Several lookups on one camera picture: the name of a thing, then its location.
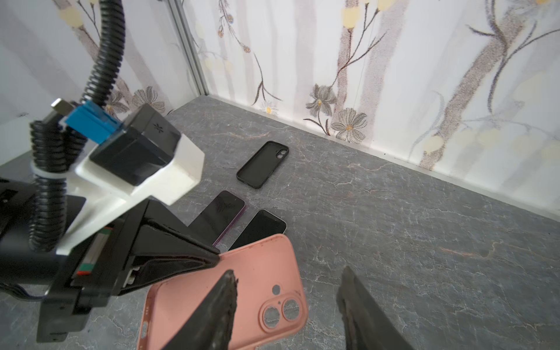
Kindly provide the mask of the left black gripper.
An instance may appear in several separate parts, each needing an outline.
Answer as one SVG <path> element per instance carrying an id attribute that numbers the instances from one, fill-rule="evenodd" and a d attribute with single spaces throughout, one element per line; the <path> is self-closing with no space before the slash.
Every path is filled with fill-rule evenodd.
<path id="1" fill-rule="evenodd" d="M 148 259 L 134 265 L 134 257 Z M 38 343 L 58 343 L 85 329 L 90 312 L 112 296 L 141 290 L 161 281 L 213 268 L 219 250 L 200 242 L 167 207 L 144 200 L 69 255 L 41 302 Z"/>

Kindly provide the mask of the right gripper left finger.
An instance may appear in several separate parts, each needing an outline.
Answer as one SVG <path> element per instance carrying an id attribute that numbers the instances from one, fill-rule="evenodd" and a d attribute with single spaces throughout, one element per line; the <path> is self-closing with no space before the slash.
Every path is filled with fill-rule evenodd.
<path id="1" fill-rule="evenodd" d="M 164 349 L 227 349 L 237 309 L 238 280 L 227 270 Z"/>

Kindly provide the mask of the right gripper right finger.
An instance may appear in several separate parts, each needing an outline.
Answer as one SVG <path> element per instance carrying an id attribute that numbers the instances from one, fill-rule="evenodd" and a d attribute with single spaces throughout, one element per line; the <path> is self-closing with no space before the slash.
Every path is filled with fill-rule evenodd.
<path id="1" fill-rule="evenodd" d="M 336 302 L 347 349 L 411 349 L 350 267 L 341 276 Z"/>

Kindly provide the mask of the purple phone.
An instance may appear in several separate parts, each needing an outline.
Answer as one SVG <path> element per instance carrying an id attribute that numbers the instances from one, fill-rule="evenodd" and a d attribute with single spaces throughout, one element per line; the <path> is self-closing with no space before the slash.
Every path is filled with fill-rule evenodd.
<path id="1" fill-rule="evenodd" d="M 188 226 L 195 239 L 203 244 L 216 246 L 246 208 L 244 200 L 226 190 Z"/>

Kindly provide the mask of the pink phone case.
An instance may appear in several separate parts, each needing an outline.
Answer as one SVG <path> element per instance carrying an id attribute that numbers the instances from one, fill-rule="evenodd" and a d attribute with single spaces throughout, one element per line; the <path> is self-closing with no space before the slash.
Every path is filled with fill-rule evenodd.
<path id="1" fill-rule="evenodd" d="M 162 349 L 226 271 L 233 272 L 237 283 L 229 349 L 254 349 L 304 327 L 309 311 L 293 245 L 277 234 L 222 254 L 214 268 L 153 285 L 144 305 L 138 349 Z"/>

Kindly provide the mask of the black phone case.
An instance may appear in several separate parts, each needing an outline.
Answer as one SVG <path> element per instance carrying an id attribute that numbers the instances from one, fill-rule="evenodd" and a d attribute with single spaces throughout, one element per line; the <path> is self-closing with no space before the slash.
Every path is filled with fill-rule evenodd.
<path id="1" fill-rule="evenodd" d="M 286 159 L 289 147 L 267 141 L 236 173 L 236 178 L 254 189 L 261 189 Z"/>

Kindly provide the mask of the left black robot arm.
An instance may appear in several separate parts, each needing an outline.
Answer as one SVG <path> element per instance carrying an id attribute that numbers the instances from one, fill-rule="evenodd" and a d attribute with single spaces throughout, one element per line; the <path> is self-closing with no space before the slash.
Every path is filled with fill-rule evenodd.
<path id="1" fill-rule="evenodd" d="M 82 331 L 94 308 L 217 265 L 169 205 L 200 181 L 204 153 L 150 104 L 106 111 L 125 52 L 121 1 L 101 1 L 99 53 L 80 102 L 30 126 L 32 183 L 1 181 L 1 291 L 40 304 L 36 341 Z"/>

